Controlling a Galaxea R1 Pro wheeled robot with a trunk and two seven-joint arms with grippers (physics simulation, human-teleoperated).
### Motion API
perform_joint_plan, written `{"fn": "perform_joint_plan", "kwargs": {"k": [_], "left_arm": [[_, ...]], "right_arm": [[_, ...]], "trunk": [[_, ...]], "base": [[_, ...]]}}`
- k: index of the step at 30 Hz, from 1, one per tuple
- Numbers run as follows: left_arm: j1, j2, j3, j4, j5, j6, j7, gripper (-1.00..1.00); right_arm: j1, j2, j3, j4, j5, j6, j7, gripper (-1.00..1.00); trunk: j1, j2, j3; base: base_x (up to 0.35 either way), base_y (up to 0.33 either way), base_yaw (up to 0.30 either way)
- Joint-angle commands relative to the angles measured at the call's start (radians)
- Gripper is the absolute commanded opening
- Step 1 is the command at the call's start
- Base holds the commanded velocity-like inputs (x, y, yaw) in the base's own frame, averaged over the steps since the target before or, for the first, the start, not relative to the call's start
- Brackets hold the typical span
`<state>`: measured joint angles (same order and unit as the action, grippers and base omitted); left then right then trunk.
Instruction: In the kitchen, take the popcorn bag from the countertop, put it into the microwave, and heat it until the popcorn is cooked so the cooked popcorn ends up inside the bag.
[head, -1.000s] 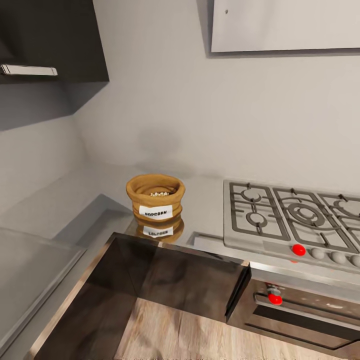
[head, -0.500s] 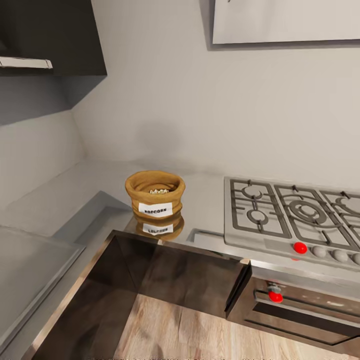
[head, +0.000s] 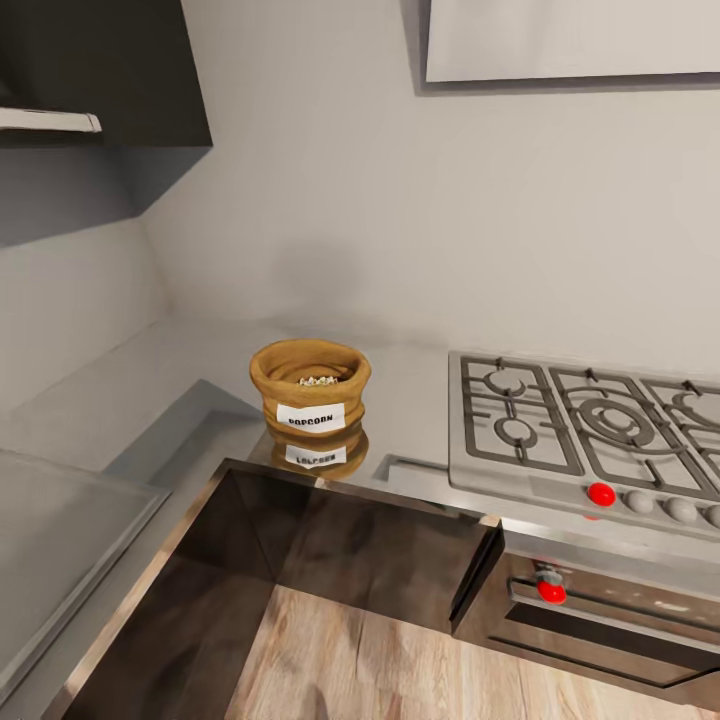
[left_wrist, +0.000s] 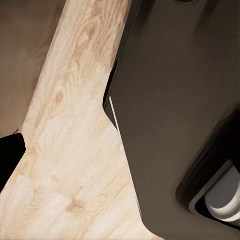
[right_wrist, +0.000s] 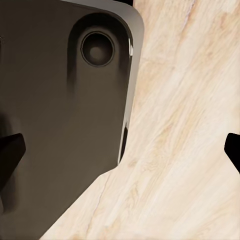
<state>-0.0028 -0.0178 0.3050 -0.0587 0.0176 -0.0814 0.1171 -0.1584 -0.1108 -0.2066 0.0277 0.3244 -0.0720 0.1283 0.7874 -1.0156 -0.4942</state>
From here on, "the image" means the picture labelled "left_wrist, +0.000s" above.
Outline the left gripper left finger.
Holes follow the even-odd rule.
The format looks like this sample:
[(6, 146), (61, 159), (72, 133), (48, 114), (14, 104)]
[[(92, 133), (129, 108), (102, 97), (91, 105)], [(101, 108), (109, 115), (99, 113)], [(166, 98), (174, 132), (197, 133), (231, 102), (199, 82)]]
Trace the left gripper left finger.
[(0, 194), (25, 153), (26, 144), (22, 133), (16, 132), (0, 138)]

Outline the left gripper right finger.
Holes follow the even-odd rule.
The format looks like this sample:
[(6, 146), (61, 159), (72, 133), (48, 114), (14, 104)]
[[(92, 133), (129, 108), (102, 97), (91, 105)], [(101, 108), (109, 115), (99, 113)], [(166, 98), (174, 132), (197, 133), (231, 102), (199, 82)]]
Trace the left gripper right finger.
[(240, 173), (240, 135), (228, 133), (225, 141), (224, 151)]

